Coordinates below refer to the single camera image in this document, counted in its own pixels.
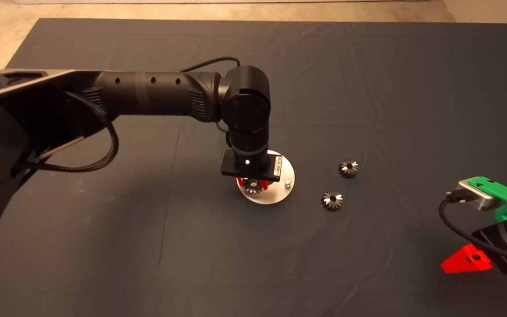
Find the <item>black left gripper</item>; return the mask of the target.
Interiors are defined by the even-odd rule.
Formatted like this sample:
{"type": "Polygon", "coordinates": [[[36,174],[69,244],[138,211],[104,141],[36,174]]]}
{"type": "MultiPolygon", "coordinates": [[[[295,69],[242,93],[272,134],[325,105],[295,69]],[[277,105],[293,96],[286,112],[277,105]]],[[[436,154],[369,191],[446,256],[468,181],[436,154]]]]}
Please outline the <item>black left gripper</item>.
{"type": "Polygon", "coordinates": [[[269,152],[255,156],[242,156],[233,150],[226,150],[221,163],[221,174],[237,178],[238,187],[244,188],[246,178],[260,180],[262,191],[266,191],[270,182],[280,180],[283,157],[269,152]]]}

